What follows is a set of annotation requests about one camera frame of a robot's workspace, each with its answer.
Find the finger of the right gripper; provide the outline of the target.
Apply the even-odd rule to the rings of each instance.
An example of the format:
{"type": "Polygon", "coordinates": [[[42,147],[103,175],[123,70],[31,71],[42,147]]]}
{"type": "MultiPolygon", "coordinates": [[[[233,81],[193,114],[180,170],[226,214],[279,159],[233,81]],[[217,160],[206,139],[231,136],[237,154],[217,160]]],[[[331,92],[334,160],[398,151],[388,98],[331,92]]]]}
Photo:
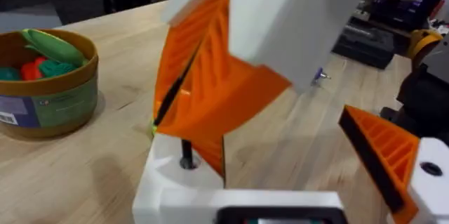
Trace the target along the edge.
{"type": "Polygon", "coordinates": [[[162,19],[168,24],[154,89],[153,125],[159,126],[180,90],[218,0],[168,0],[162,19]]]}
{"type": "Polygon", "coordinates": [[[222,135],[305,90],[359,1],[218,0],[158,132],[222,135]]]}

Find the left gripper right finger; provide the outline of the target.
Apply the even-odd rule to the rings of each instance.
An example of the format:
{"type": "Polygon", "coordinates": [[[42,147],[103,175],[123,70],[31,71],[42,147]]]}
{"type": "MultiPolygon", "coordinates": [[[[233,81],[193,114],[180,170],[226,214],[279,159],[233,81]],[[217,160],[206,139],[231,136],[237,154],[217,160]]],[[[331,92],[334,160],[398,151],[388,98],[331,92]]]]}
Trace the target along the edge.
{"type": "Polygon", "coordinates": [[[448,223],[448,145],[344,106],[340,128],[388,207],[393,224],[448,223]]]}

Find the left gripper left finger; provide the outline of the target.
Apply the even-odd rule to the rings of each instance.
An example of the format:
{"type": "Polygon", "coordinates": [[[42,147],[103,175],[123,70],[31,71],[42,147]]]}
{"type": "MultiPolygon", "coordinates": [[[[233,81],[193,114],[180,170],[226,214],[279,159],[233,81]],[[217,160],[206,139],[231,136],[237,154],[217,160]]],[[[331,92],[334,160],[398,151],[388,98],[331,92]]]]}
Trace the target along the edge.
{"type": "Polygon", "coordinates": [[[193,169],[181,166],[182,140],[165,134],[152,139],[140,184],[133,201],[133,219],[137,224],[160,224],[162,192],[165,189],[222,189],[224,178],[192,150],[193,169]]]}

